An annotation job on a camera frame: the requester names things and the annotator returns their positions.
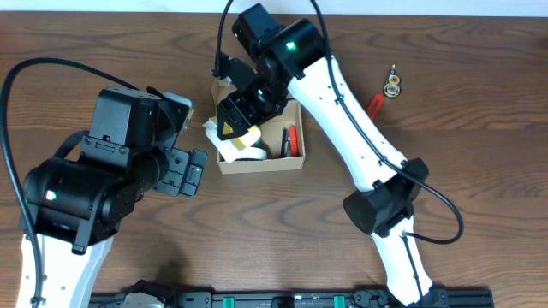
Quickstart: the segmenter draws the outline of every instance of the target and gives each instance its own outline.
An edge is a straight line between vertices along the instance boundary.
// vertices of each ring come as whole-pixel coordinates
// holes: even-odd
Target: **brown wood surface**
[[[214,153],[201,124],[212,116],[211,68],[219,15],[0,13],[0,75],[19,61],[59,56],[196,104],[183,149]],[[224,50],[246,58],[229,35]],[[286,23],[296,16],[280,16]],[[332,46],[356,97],[368,104],[392,63],[402,95],[377,120],[466,223],[451,246],[420,242],[429,276],[446,287],[490,287],[497,307],[548,305],[548,20],[328,16]],[[110,82],[41,66],[15,83],[9,104],[19,175],[89,127]],[[347,218],[353,190],[342,159],[304,112],[302,171],[221,175],[210,159],[194,199],[149,192],[100,271],[96,292],[139,279],[227,290],[350,289],[384,285],[377,249]],[[21,274],[19,210],[0,166],[0,306],[15,306]],[[452,214],[423,192],[416,230],[456,231]]]

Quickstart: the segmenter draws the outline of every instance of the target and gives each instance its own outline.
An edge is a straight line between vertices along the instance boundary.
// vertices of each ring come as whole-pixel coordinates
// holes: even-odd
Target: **red object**
[[[297,130],[293,126],[289,128],[289,137],[291,138],[291,156],[298,157],[299,148],[297,145]]]
[[[380,111],[380,107],[383,105],[383,103],[384,95],[381,93],[375,94],[375,96],[371,100],[371,103],[369,103],[369,106],[367,107],[367,115],[371,118],[372,121],[375,120],[375,117]]]

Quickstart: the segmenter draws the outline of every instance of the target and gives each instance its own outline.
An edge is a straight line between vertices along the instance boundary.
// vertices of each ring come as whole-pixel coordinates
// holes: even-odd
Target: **open box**
[[[215,105],[235,90],[235,86],[229,85],[229,82],[226,79],[214,79],[211,93],[213,94]],[[283,129],[289,128],[292,125],[295,126],[297,131],[299,156],[279,158],[282,149]],[[219,152],[217,152],[217,163],[223,175],[302,169],[306,153],[305,143],[302,137],[301,103],[295,99],[289,100],[282,115],[270,119],[259,128],[261,130],[260,148],[266,151],[268,159],[263,161],[235,161],[227,163],[223,160]]]

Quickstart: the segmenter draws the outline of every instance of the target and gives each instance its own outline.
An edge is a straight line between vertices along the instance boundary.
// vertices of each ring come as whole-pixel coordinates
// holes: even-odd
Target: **green tape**
[[[223,308],[234,308],[234,298],[223,298]]]
[[[346,303],[344,301],[344,296],[337,295],[333,298],[333,301],[335,301],[335,308],[346,308]]]

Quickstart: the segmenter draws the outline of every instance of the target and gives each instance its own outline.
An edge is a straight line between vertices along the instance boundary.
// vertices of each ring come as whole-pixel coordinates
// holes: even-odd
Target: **white wall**
[[[226,0],[0,0],[0,10],[222,12]],[[235,0],[239,13],[258,0]],[[263,0],[271,13],[313,13],[308,0]],[[317,0],[325,14],[548,16],[548,0]]]

